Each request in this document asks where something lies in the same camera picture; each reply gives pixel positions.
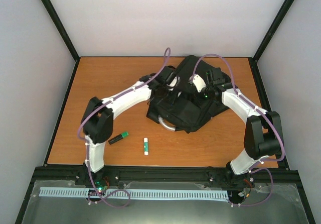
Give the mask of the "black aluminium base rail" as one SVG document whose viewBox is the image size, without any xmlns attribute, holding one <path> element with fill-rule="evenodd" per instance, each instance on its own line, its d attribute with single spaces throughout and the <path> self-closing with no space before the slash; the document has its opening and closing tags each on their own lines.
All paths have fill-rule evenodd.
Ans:
<svg viewBox="0 0 321 224">
<path fill-rule="evenodd" d="M 254 174 L 247 174 L 246 179 L 253 178 L 254 186 L 260 183 L 295 184 L 302 187 L 297 171 L 285 168 L 271 168 Z M 134 167 L 134 166 L 106 166 L 93 175 L 96 186 L 115 186 L 122 188 L 131 182 L 173 182 L 196 183 L 206 187 L 221 188 L 224 190 L 240 190 L 246 187 L 242 177 L 229 183 L 224 168 L 214 167 Z M 29 187 L 35 186 L 37 181 L 71 181 L 77 186 L 92 187 L 93 183 L 88 176 L 88 170 L 81 165 L 47 165 L 37 167 L 32 175 Z"/>
</svg>

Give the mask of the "black frame post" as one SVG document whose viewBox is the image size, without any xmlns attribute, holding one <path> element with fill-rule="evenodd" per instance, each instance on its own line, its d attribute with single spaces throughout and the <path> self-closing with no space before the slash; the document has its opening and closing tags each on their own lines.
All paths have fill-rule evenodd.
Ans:
<svg viewBox="0 0 321 224">
<path fill-rule="evenodd" d="M 80 61 L 80 56 L 77 53 L 57 11 L 55 10 L 51 0 L 41 0 L 43 6 L 45 7 L 48 15 L 50 16 L 53 24 L 55 25 L 58 33 L 60 34 L 63 42 L 65 43 L 70 55 L 72 56 L 73 60 L 77 63 Z"/>
<path fill-rule="evenodd" d="M 254 56 L 253 61 L 254 63 L 258 63 L 261 56 L 263 55 L 264 51 L 266 50 L 268 44 L 270 43 L 271 39 L 273 38 L 274 34 L 278 30 L 279 26 L 281 25 L 282 21 L 284 20 L 286 14 L 290 10 L 291 6 L 293 5 L 295 0 L 284 0 L 280 9 L 278 10 L 275 18 L 273 19 L 269 29 L 267 30 L 265 36 L 263 37 L 259 47 L 257 48 Z"/>
</svg>

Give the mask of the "left black frame post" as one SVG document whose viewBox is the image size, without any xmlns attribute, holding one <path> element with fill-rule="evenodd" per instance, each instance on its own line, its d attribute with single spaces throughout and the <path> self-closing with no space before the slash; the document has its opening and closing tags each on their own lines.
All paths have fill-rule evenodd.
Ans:
<svg viewBox="0 0 321 224">
<path fill-rule="evenodd" d="M 72 56 L 73 60 L 77 63 L 80 61 L 80 56 L 77 53 L 57 11 L 55 10 L 51 0 L 41 0 L 43 6 L 45 7 L 48 15 L 50 16 L 53 24 L 55 25 L 58 33 L 60 34 L 63 42 L 65 43 L 70 55 Z"/>
</svg>

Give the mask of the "right black frame post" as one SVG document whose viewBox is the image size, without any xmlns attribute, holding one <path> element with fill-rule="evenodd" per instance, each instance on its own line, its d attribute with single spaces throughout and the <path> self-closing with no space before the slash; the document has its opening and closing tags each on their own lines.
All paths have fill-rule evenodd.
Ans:
<svg viewBox="0 0 321 224">
<path fill-rule="evenodd" d="M 273 19 L 269 29 L 267 30 L 265 36 L 263 37 L 259 47 L 257 48 L 254 56 L 253 61 L 254 63 L 258 63 L 261 56 L 263 55 L 264 51 L 266 50 L 268 44 L 270 43 L 271 39 L 273 38 L 274 34 L 278 30 L 279 26 L 281 25 L 282 21 L 284 20 L 286 14 L 290 10 L 291 6 L 293 5 L 295 0 L 284 0 L 280 9 L 278 10 L 275 18 Z"/>
</svg>

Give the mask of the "black student backpack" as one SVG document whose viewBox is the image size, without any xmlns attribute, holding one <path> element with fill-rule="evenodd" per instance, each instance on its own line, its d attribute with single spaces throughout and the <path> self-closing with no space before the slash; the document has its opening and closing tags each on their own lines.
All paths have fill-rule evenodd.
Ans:
<svg viewBox="0 0 321 224">
<path fill-rule="evenodd" d="M 228 107 L 216 99 L 212 101 L 193 102 L 193 95 L 197 90 L 195 86 L 190 83 L 190 77 L 195 73 L 206 81 L 207 78 L 205 74 L 210 70 L 213 71 L 214 81 L 216 83 L 231 82 L 230 76 L 219 67 L 213 67 L 194 55 L 184 58 L 177 67 L 165 67 L 164 73 L 161 73 L 152 82 L 152 95 L 146 116 L 158 124 L 163 125 L 165 122 L 170 123 L 174 127 L 174 131 L 190 133 L 197 131 L 211 118 L 226 111 Z M 180 82 L 174 88 L 176 96 L 174 101 L 165 101 L 164 99 L 153 97 L 153 91 L 156 88 L 168 88 L 168 84 L 170 84 L 176 76 L 180 78 Z"/>
</svg>

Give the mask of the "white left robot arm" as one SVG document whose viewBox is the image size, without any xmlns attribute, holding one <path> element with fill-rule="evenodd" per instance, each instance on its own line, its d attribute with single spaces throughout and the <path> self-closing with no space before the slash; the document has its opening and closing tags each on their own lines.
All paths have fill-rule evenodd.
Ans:
<svg viewBox="0 0 321 224">
<path fill-rule="evenodd" d="M 138 81 L 122 92 L 104 99 L 92 98 L 85 110 L 77 131 L 78 138 L 85 141 L 87 180 L 99 185 L 104 180 L 104 148 L 113 132 L 113 121 L 124 111 L 147 101 L 152 95 L 152 82 L 164 73 L 165 65 L 146 81 Z"/>
</svg>

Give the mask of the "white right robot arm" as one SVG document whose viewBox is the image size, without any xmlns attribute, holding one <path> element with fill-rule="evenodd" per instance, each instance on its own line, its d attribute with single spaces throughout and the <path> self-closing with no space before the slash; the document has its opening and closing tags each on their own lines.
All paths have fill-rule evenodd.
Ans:
<svg viewBox="0 0 321 224">
<path fill-rule="evenodd" d="M 226 165 L 226 183 L 236 185 L 258 164 L 271 161 L 270 156 L 281 153 L 284 145 L 281 137 L 280 116 L 276 112 L 255 105 L 233 82 L 216 83 L 213 71 L 205 74 L 207 80 L 195 73 L 190 83 L 205 98 L 214 98 L 231 109 L 245 124 L 244 149 Z"/>
</svg>

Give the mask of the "green highlighter marker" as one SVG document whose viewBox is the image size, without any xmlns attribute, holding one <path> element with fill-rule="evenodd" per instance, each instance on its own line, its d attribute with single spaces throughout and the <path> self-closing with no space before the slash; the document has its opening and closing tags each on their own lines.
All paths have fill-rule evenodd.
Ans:
<svg viewBox="0 0 321 224">
<path fill-rule="evenodd" d="M 121 133 L 121 134 L 119 134 L 119 135 L 111 138 L 110 140 L 108 140 L 108 143 L 109 143 L 110 145 L 112 145 L 112 144 L 114 144 L 114 143 L 116 143 L 116 142 L 118 142 L 118 141 L 126 138 L 128 135 L 129 135 L 129 133 L 128 133 L 127 131 L 126 131 L 126 132 L 123 132 L 123 133 Z"/>
</svg>

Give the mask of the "white green glue stick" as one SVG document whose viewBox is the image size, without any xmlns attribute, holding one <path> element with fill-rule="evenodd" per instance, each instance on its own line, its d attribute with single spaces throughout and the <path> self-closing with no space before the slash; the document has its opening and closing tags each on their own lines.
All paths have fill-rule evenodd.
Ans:
<svg viewBox="0 0 321 224">
<path fill-rule="evenodd" d="M 148 138 L 143 139 L 144 143 L 144 155 L 148 156 L 149 155 L 149 150 L 148 150 Z"/>
</svg>

